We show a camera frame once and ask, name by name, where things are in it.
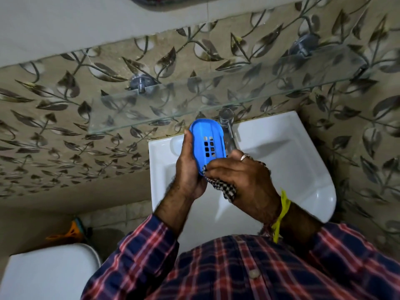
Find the person's right hand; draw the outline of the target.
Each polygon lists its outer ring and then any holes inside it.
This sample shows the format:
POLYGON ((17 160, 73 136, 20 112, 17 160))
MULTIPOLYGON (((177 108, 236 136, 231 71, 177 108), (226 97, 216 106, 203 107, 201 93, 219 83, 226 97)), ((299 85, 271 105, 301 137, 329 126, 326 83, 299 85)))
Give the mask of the person's right hand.
POLYGON ((254 184, 233 184, 236 188, 234 205, 257 220, 257 210, 280 195, 273 186, 269 169, 266 168, 266 180, 254 184))

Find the person's left hand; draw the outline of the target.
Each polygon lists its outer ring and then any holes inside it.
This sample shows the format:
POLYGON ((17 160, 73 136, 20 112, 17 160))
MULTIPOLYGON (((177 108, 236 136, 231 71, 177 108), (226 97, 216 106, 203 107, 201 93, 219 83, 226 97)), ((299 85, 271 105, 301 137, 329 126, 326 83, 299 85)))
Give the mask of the person's left hand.
POLYGON ((173 182, 173 189, 181 197, 189 201, 200 198, 207 188, 206 179, 199 174, 197 163, 182 162, 182 149, 176 163, 176 175, 173 182))

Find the blue plastic soap dish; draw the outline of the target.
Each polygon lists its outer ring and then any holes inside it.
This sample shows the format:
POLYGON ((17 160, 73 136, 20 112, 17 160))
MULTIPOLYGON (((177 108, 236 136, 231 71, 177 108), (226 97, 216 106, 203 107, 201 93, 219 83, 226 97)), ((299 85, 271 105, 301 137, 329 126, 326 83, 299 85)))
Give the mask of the blue plastic soap dish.
POLYGON ((189 130, 193 136, 196 166, 199 174, 203 176, 209 162, 227 157, 223 129, 214 120, 197 119, 192 122, 189 130))

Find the black white checkered cloth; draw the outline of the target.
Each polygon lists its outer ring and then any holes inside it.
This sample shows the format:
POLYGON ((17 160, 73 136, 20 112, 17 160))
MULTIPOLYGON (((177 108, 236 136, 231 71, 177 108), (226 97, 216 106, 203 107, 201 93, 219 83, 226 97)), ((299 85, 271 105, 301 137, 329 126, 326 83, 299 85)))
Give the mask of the black white checkered cloth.
POLYGON ((228 200, 231 204, 234 203, 236 197, 236 188, 234 185, 229 184, 220 179, 211 179, 206 177, 207 165, 204 165, 201 170, 201 175, 205 177, 206 181, 210 183, 214 189, 221 191, 223 193, 223 197, 228 200))

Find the person's right forearm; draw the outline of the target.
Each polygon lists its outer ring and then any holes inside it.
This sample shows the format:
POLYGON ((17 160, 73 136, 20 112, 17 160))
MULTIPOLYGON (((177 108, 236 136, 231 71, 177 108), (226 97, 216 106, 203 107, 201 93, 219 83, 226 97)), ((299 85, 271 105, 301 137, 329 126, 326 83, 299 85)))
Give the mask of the person's right forearm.
MULTIPOLYGON (((281 211, 281 197, 274 198, 257 210, 257 220, 271 224, 281 211)), ((295 203, 291 203, 288 213, 281 223, 280 236, 283 241, 297 252, 307 252, 312 248, 313 238, 323 227, 323 223, 304 211, 295 203)))

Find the person's left forearm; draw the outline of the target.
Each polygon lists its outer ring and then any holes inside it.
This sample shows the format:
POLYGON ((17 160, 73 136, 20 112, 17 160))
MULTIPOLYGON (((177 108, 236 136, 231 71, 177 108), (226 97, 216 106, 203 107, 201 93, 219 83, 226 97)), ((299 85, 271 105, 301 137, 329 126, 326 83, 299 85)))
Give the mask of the person's left forearm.
POLYGON ((178 238, 183 231, 194 201, 200 198, 204 192, 204 187, 197 186, 194 191, 187 194, 183 188, 171 184, 153 214, 178 238))

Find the chrome faucet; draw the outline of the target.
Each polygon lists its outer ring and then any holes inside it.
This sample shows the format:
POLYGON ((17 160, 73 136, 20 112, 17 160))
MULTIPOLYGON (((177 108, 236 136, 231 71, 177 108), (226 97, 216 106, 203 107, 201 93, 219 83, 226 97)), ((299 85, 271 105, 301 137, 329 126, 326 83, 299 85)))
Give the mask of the chrome faucet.
POLYGON ((223 131, 223 142, 226 155, 228 156, 233 150, 238 149, 233 131, 234 112, 229 108, 222 108, 218 114, 218 123, 223 131))

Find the white ceramic sink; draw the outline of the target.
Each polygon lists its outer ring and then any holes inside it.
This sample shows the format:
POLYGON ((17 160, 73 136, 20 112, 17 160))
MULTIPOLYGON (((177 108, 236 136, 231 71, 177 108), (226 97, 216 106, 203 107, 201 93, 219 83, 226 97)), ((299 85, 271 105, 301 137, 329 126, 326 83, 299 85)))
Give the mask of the white ceramic sink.
MULTIPOLYGON (((264 162, 277 191, 326 223, 333 216, 336 191, 328 170, 295 111, 233 125, 238 148, 264 162)), ((153 210, 176 173, 183 134, 149 141, 153 210)), ((262 224, 224 199, 210 184, 197 199, 178 238, 179 253, 222 236, 257 235, 262 224)))

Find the yellow wrist thread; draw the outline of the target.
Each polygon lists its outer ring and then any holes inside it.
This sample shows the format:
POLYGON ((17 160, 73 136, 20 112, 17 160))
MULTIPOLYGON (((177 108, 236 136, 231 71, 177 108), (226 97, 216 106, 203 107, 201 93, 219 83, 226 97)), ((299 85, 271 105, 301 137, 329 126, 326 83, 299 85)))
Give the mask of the yellow wrist thread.
POLYGON ((281 211, 275 222, 271 225, 272 240, 274 243, 278 243, 280 238, 281 223, 286 214, 289 211, 292 201, 287 197, 286 191, 281 188, 281 211))

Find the red blue plaid shirt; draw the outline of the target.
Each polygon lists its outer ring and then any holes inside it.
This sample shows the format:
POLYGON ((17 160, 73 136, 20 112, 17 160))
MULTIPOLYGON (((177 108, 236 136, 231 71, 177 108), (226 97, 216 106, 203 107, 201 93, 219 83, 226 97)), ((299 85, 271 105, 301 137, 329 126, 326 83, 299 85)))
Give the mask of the red blue plaid shirt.
POLYGON ((400 300, 400 263, 353 227, 326 223, 303 260, 266 236, 216 238, 177 256, 151 214, 87 282, 81 300, 400 300))

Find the orange yellow plastic item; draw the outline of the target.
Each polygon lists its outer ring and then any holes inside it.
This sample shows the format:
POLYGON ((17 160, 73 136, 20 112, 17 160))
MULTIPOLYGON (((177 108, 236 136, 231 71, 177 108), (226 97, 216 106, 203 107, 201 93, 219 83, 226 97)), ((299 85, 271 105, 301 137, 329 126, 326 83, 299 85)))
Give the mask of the orange yellow plastic item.
POLYGON ((45 238, 49 244, 54 246, 86 243, 86 239, 86 229, 79 217, 75 217, 72 220, 71 226, 66 233, 55 234, 45 238))

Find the white toilet tank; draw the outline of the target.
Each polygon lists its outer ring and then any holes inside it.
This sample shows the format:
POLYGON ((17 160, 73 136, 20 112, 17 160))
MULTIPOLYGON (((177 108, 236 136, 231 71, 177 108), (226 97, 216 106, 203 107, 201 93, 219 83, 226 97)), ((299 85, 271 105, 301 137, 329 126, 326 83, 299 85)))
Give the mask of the white toilet tank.
POLYGON ((102 262, 82 243, 10 256, 0 283, 0 300, 80 300, 102 262))

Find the glass wall shelf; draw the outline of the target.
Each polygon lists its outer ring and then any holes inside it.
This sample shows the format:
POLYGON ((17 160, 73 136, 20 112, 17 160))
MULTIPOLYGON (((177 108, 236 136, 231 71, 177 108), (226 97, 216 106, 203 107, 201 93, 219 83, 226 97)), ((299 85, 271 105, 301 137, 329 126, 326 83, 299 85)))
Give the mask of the glass wall shelf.
POLYGON ((159 83, 144 95, 127 90, 102 93, 91 103, 87 131, 102 134, 144 123, 158 125, 262 97, 301 95, 316 86, 356 80, 367 68, 367 60, 346 45, 326 46, 307 58, 288 55, 254 64, 228 64, 208 75, 193 73, 186 79, 159 83))

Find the chrome shelf bracket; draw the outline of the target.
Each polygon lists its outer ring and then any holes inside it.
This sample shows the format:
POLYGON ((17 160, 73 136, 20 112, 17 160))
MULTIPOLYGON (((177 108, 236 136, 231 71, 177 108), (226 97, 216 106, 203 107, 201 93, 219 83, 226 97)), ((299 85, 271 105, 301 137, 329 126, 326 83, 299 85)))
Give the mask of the chrome shelf bracket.
POLYGON ((307 58, 311 56, 315 50, 317 50, 319 46, 319 40, 320 36, 315 33, 302 35, 292 44, 288 50, 288 55, 296 55, 307 58))
POLYGON ((128 81, 128 86, 125 88, 127 91, 136 91, 139 95, 144 95, 148 87, 153 87, 159 83, 155 78, 150 75, 133 76, 128 81))

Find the wall mirror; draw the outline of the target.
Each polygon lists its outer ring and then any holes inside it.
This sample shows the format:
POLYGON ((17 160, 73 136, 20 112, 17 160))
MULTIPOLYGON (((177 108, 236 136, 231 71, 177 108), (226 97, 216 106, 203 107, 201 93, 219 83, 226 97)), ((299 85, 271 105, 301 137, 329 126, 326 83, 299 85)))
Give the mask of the wall mirror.
POLYGON ((171 11, 192 5, 206 4, 214 0, 130 0, 134 4, 151 11, 171 11))

